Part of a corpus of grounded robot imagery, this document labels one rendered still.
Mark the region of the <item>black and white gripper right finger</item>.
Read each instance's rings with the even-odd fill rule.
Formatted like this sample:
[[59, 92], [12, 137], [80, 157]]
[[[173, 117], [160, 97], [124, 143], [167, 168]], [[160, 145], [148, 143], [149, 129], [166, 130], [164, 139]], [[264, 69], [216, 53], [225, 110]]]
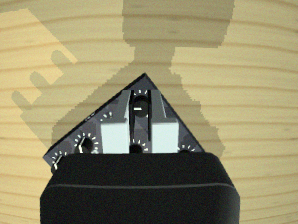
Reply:
[[151, 153], [177, 153], [178, 121], [166, 117], [160, 90], [148, 90], [148, 141]]

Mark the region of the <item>dark grey knob box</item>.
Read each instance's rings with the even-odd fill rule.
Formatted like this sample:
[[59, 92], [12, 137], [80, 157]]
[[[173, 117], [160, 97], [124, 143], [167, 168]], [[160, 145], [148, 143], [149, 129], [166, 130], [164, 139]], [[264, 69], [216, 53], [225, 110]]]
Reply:
[[[159, 89], [144, 72], [122, 90], [134, 90], [135, 127], [134, 139], [129, 143], [129, 153], [151, 153], [151, 142], [148, 141], [148, 90]], [[113, 118], [122, 90], [48, 149], [42, 158], [52, 166], [52, 174], [61, 160], [70, 153], [102, 153], [100, 123], [103, 118]], [[203, 147], [162, 93], [161, 97], [166, 117], [175, 117], [179, 123], [177, 153], [204, 152]]]

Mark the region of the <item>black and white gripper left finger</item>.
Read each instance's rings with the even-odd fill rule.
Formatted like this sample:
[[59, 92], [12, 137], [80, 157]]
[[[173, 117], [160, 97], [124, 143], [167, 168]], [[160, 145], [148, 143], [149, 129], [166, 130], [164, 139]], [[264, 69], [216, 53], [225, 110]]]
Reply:
[[102, 153], [129, 153], [134, 127], [134, 90], [123, 90], [113, 118], [100, 123]]

